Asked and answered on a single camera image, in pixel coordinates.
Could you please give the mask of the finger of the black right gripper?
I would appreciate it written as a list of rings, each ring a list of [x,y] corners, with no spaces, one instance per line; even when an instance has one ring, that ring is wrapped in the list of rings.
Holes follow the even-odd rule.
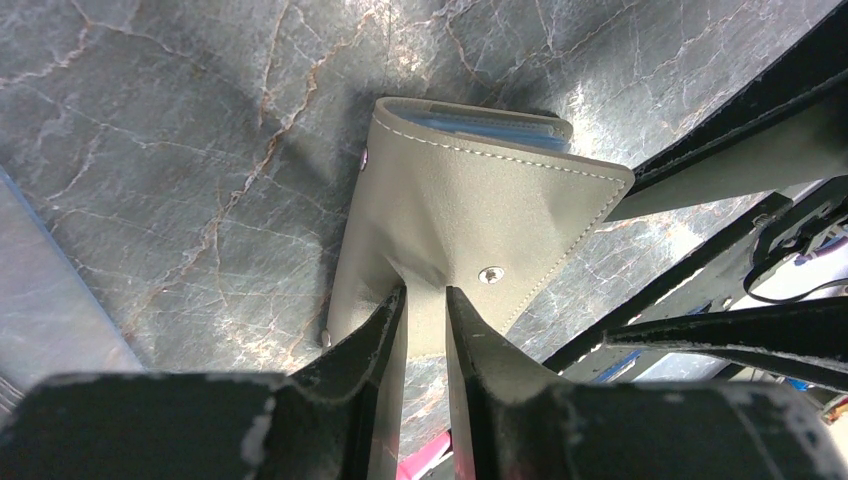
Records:
[[[682,316],[610,329],[609,346],[693,352],[847,391],[847,299]]]
[[[847,173],[847,4],[638,166],[622,221]]]

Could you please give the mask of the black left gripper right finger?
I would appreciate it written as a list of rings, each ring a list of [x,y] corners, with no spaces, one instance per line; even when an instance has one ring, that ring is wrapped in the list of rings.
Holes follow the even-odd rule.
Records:
[[[843,479],[811,406],[774,383],[572,383],[446,291],[459,479]]]

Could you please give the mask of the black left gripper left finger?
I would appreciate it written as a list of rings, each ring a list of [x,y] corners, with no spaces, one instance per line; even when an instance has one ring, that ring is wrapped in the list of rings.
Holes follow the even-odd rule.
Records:
[[[287,375],[73,373],[1,431],[5,479],[392,479],[406,291]]]

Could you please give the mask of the pink cylindrical marker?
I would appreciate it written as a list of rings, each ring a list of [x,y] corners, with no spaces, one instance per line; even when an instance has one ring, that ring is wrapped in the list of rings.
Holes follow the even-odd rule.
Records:
[[[452,450],[449,430],[437,436],[417,452],[401,461],[397,467],[396,480],[420,480],[439,465]]]

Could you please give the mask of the beige card holder wallet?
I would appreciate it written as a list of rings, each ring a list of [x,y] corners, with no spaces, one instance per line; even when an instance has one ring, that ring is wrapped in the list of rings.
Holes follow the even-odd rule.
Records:
[[[504,334],[634,183],[623,165],[573,155],[569,122],[441,101],[374,106],[324,340],[407,291],[407,355],[445,352],[448,287]]]

